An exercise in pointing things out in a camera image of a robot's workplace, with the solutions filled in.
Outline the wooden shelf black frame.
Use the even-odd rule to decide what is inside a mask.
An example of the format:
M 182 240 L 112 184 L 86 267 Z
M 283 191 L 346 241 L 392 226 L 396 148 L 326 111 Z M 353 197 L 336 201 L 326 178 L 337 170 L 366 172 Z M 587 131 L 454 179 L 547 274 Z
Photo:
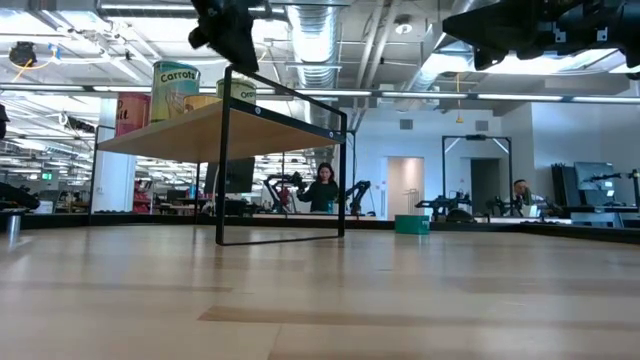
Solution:
M 340 118 L 340 128 L 323 128 L 232 97 L 230 85 L 234 73 L 270 86 L 276 95 L 290 95 L 335 114 Z M 314 99 L 306 90 L 291 89 L 256 73 L 244 71 L 237 65 L 225 69 L 224 92 L 220 102 L 122 136 L 96 141 L 95 150 L 196 165 L 216 162 L 221 179 L 214 194 L 215 243 L 227 246 L 225 198 L 230 160 L 330 145 L 339 147 L 339 210 L 334 221 L 337 230 L 334 236 L 342 238 L 346 230 L 347 115 Z

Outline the grey monitor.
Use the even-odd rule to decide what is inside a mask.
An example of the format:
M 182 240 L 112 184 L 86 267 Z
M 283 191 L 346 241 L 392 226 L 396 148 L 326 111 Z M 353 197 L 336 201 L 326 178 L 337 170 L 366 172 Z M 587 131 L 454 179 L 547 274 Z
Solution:
M 606 162 L 575 162 L 574 169 L 576 172 L 577 187 L 581 191 L 597 190 L 590 183 L 585 183 L 585 180 L 589 176 L 615 172 L 613 165 Z

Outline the smooth silver ceiling duct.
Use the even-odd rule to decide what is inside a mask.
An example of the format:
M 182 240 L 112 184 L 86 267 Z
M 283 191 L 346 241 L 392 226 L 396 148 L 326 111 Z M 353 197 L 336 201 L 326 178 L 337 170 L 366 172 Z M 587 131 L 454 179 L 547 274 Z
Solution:
M 446 72 L 465 72 L 472 58 L 471 46 L 446 34 L 443 21 L 474 9 L 479 0 L 453 0 L 451 10 L 444 14 L 441 5 L 444 0 L 436 0 L 437 15 L 429 20 L 424 39 L 420 45 L 420 61 L 416 72 L 402 86 L 403 91 L 426 92 L 436 79 Z

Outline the long ceiling light strip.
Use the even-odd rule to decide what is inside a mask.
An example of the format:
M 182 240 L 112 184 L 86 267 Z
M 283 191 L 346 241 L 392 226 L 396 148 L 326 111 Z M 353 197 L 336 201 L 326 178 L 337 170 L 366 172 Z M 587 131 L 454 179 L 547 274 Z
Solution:
M 43 93 L 149 93 L 150 86 L 118 85 L 47 85 L 0 83 L 0 91 L 43 92 Z M 339 90 L 339 89 L 296 89 L 296 94 L 312 98 L 378 98 L 411 100 L 460 100 L 460 101 L 504 101 L 504 102 L 544 102 L 544 103 L 580 103 L 605 105 L 638 105 L 640 97 L 607 95 L 556 95 L 556 94 L 515 94 L 515 93 L 477 93 L 477 92 L 408 92 L 383 90 Z

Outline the black background monitor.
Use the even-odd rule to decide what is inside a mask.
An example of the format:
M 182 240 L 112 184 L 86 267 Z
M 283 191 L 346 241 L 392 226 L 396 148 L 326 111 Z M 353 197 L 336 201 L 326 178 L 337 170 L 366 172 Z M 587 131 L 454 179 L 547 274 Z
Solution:
M 225 189 L 227 193 L 250 193 L 253 185 L 255 158 L 229 160 L 226 167 Z M 209 163 L 205 178 L 204 193 L 217 192 L 219 176 L 218 164 Z

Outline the yellow teal carrots can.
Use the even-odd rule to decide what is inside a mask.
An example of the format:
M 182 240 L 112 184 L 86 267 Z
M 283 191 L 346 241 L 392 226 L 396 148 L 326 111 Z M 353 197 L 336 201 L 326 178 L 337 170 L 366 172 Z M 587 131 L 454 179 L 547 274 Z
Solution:
M 160 122 L 184 112 L 184 98 L 197 95 L 200 71 L 187 64 L 157 61 L 153 64 L 150 122 Z

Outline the green yellow corn can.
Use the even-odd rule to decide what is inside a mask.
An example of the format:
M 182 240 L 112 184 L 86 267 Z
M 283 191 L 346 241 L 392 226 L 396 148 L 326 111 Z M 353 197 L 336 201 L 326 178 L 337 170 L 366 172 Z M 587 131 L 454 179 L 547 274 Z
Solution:
M 253 82 L 232 77 L 229 82 L 219 79 L 216 83 L 216 96 L 220 99 L 224 98 L 225 88 L 230 88 L 230 96 L 232 98 L 250 103 L 256 103 L 256 86 Z

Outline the pink orange fruit can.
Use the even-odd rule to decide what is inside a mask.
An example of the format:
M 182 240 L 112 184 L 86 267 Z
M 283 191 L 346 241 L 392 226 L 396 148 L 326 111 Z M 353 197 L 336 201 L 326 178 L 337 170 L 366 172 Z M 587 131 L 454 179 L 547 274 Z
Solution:
M 151 97 L 142 93 L 119 93 L 115 119 L 115 136 L 144 128 L 149 124 Z

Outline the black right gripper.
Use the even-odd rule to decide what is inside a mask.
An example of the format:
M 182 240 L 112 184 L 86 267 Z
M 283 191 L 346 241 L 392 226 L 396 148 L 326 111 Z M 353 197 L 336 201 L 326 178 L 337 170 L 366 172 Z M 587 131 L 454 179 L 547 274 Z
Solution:
M 443 30 L 472 45 L 475 68 L 485 70 L 510 54 L 531 60 L 601 47 L 622 14 L 623 0 L 499 0 L 448 17 Z

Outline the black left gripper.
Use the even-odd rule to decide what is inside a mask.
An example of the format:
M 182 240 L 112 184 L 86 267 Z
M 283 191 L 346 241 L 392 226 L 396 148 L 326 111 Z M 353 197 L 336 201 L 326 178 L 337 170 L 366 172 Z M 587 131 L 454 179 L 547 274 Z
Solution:
M 191 3 L 197 13 L 197 26 L 188 35 L 191 47 L 211 47 L 242 71 L 257 72 L 253 20 L 248 10 L 235 0 L 191 0 Z

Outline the short teal can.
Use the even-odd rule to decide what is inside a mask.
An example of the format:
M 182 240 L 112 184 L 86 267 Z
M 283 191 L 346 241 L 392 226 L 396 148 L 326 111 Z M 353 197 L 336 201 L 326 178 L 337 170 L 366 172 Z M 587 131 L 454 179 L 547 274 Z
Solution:
M 396 215 L 394 230 L 398 234 L 427 235 L 430 233 L 430 219 L 425 215 Z

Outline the red background cabinet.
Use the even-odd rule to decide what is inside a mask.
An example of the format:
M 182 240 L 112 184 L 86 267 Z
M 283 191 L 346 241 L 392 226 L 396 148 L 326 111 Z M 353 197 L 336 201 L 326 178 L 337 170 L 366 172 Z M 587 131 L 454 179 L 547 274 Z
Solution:
M 149 214 L 152 198 L 149 193 L 151 183 L 142 179 L 134 181 L 133 212 L 136 214 Z

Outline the black table frame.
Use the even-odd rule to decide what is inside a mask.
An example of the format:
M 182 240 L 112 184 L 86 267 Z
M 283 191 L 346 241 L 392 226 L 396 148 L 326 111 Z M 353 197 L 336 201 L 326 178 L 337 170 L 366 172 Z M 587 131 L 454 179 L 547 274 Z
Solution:
M 52 229 L 84 226 L 117 226 L 134 224 L 157 225 L 213 225 L 216 219 L 209 216 L 141 215 L 129 213 L 105 214 L 26 214 L 21 217 L 20 228 Z M 333 216 L 276 216 L 228 217 L 228 226 L 283 227 L 304 229 L 336 229 L 338 220 Z M 640 228 L 605 228 L 562 224 L 558 222 L 530 221 L 520 218 L 482 218 L 475 223 L 430 222 L 419 220 L 419 229 L 428 232 L 512 232 L 542 236 L 565 237 L 609 243 L 640 246 Z

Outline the black background frame stand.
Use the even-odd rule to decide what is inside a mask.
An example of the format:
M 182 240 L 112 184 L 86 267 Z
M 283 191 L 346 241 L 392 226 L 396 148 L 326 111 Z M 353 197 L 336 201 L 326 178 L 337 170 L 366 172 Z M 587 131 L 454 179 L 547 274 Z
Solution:
M 512 157 L 512 139 L 506 136 L 487 136 L 483 134 L 469 134 L 469 135 L 443 135 L 441 137 L 441 166 L 442 166 L 442 197 L 447 196 L 447 180 L 446 180 L 446 154 L 450 151 L 461 139 L 466 141 L 493 141 L 498 147 L 500 147 L 508 155 L 508 203 L 510 204 L 509 214 L 514 215 L 515 209 L 511 204 L 514 197 L 513 190 L 513 157 Z M 447 223 L 475 223 L 475 217 L 468 212 L 459 208 L 459 205 L 470 205 L 470 201 L 463 200 L 462 197 L 457 195 L 453 200 L 448 199 L 447 203 L 443 206 L 443 212 L 439 216 L 441 220 Z

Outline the person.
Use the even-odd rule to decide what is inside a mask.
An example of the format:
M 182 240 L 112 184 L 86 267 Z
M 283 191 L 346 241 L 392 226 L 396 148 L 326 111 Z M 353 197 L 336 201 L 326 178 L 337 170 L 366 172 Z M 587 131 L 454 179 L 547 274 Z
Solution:
M 547 199 L 534 194 L 524 179 L 513 183 L 512 202 L 516 213 L 522 217 L 542 216 L 549 212 Z
M 339 187 L 335 181 L 333 167 L 326 162 L 318 166 L 315 180 L 307 190 L 297 192 L 297 199 L 310 203 L 312 213 L 331 213 L 333 202 L 338 198 Z

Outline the ribbed silver ceiling duct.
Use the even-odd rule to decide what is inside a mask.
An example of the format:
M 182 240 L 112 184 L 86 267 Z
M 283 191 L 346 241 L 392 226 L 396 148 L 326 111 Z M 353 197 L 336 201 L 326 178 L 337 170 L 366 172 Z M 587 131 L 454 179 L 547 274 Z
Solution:
M 288 5 L 285 11 L 291 24 L 299 89 L 334 90 L 339 70 L 338 7 Z

